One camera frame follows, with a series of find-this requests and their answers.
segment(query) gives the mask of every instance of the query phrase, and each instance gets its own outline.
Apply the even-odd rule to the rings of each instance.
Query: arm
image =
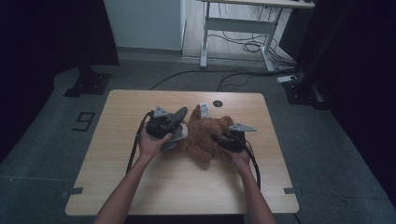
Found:
[[[249,166],[249,155],[246,153],[246,151],[234,153],[226,149],[223,150],[230,154],[233,160],[233,165],[236,167],[238,174],[241,176],[242,183],[244,185],[247,213],[250,222],[252,224],[276,223],[275,217],[272,214],[264,197],[262,196],[262,192],[260,191],[259,186],[256,183],[253,173],[251,173]]]
[[[108,197],[93,223],[123,223],[125,221],[146,167],[160,151],[161,146],[171,138],[171,135],[169,133],[163,139],[156,139],[146,133],[146,128],[142,130],[139,138],[139,158]]]

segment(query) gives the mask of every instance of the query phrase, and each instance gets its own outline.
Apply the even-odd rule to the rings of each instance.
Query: brown fur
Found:
[[[203,118],[201,119],[200,106],[192,111],[190,120],[187,123],[189,135],[180,140],[175,150],[187,150],[199,161],[210,162],[216,153],[221,151],[219,144],[212,139],[212,134],[221,134],[233,125],[233,120],[229,116],[221,119]]]

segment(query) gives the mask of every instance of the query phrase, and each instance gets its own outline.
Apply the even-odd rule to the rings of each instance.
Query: gray carpet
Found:
[[[207,69],[232,67],[210,65]],[[108,93],[147,90],[172,74],[199,68],[190,63],[121,61],[120,67],[97,66],[95,70],[113,75],[105,94],[63,97],[77,80],[78,71],[57,76],[49,101],[0,165],[0,223],[92,223],[93,217],[66,215],[67,198],[62,196],[74,186]],[[222,75],[188,73],[155,90],[216,91]],[[292,184],[298,190],[300,211],[296,215],[301,223],[396,223],[396,211],[387,195],[331,112],[290,105],[277,77],[252,77],[246,85],[228,86],[224,91],[264,95]],[[228,82],[242,84],[247,78],[233,77]],[[87,132],[73,131],[81,125],[76,122],[80,112],[95,113]],[[276,219],[298,223],[292,214],[276,215]]]

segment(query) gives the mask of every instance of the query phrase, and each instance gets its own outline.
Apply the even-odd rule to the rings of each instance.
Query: desk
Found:
[[[207,61],[207,32],[209,30],[214,31],[229,31],[229,32],[240,32],[240,33],[253,33],[268,35],[265,42],[264,48],[262,48],[262,57],[264,58],[265,65],[268,72],[275,72],[275,69],[271,62],[271,55],[268,50],[271,46],[271,42],[274,38],[276,27],[279,21],[280,14],[284,7],[292,8],[313,8],[315,4],[313,2],[306,3],[303,0],[299,2],[291,0],[200,0],[207,3],[206,14],[205,14],[205,26],[204,26],[204,42],[201,49],[201,68],[206,68]],[[256,6],[268,6],[268,7],[279,7],[276,17],[273,21],[248,21],[248,20],[235,20],[225,18],[210,18],[210,3],[225,3],[225,4],[239,4],[239,5],[256,5]]]
[[[222,107],[212,103],[222,101]],[[262,173],[262,193],[274,213],[295,213],[299,206],[291,188],[276,133],[264,98],[258,93],[194,91],[112,91],[106,101],[66,206],[70,216],[95,216],[120,183],[134,144],[134,135],[144,115],[156,105],[176,112],[189,109],[185,120],[200,103],[209,103],[210,117],[229,115],[235,122],[257,128],[246,133]],[[209,164],[194,160],[187,152],[160,153],[143,175],[130,215],[245,214],[242,182],[227,161]]]

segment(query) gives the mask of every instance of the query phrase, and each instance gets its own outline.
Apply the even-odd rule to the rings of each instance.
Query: white desk leg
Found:
[[[268,36],[268,38],[267,38],[267,40],[265,42],[264,48],[262,49],[262,57],[264,58],[265,65],[267,66],[267,70],[270,73],[275,72],[275,69],[274,69],[274,67],[272,65],[272,62],[271,62],[271,58],[272,57],[271,57],[271,54],[268,52],[268,50],[271,47],[271,42],[272,42],[272,40],[274,38],[274,34],[275,34],[275,31],[276,31],[277,24],[279,22],[280,14],[282,14],[282,9],[283,8],[280,7],[277,10],[276,18],[273,21],[273,26],[271,28],[271,32],[270,32],[270,34],[269,34],[269,36]]]
[[[202,43],[201,48],[201,68],[206,68],[206,60],[207,60],[207,21],[209,20],[209,11],[210,11],[210,3],[207,3],[206,6],[206,15],[205,15],[205,25],[204,25],[204,42]]]

